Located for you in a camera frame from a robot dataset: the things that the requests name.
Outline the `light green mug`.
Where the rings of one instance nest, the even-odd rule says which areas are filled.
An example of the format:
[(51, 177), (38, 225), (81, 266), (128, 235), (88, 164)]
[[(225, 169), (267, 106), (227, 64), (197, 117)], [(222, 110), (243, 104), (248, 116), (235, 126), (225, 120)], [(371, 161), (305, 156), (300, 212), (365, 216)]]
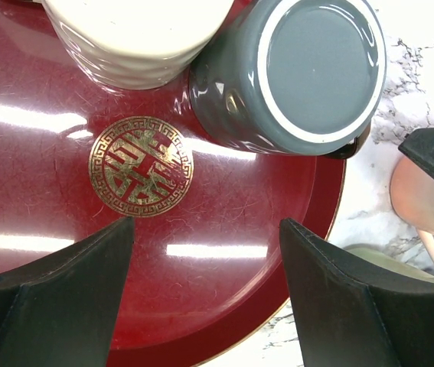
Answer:
[(431, 275), (411, 265), (397, 261), (396, 259), (385, 255), (372, 246), (356, 244), (344, 247), (344, 250), (378, 267), (410, 278), (415, 278), (434, 284), (434, 275)]

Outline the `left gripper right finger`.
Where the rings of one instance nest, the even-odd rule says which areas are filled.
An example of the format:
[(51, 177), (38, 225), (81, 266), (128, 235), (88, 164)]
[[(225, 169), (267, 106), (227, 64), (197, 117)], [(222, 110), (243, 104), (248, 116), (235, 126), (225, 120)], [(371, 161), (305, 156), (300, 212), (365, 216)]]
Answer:
[(381, 268), (293, 219), (279, 244), (306, 366), (434, 366), (434, 283)]

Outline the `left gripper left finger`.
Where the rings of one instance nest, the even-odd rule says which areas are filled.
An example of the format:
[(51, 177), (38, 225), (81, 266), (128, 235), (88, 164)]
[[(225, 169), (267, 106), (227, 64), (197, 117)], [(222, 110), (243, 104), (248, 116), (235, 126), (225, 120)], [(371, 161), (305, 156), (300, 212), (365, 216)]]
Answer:
[(135, 221), (0, 274), (0, 366), (105, 366)]

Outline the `dark grey mug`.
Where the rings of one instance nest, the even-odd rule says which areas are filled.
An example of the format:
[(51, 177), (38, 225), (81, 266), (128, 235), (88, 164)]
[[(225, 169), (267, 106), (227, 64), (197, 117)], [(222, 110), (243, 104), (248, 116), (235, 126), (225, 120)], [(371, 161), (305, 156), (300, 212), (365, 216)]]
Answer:
[(242, 1), (191, 64), (191, 107), (228, 148), (348, 159), (369, 135), (386, 67), (366, 1)]

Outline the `cream mug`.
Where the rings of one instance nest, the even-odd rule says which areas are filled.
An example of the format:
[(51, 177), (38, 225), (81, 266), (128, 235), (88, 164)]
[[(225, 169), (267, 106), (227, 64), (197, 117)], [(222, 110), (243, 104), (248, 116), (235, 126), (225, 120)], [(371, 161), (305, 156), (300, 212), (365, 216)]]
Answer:
[(93, 81), (121, 89), (171, 82), (228, 16), (231, 1), (41, 3), (64, 48)]

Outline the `pink mug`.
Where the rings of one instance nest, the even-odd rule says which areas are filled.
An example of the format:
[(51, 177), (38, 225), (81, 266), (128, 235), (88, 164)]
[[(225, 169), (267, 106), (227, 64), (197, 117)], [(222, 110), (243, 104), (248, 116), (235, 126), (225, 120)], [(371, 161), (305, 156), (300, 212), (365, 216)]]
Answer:
[(401, 158), (390, 180), (395, 213), (413, 226), (434, 263), (434, 179), (409, 158)]

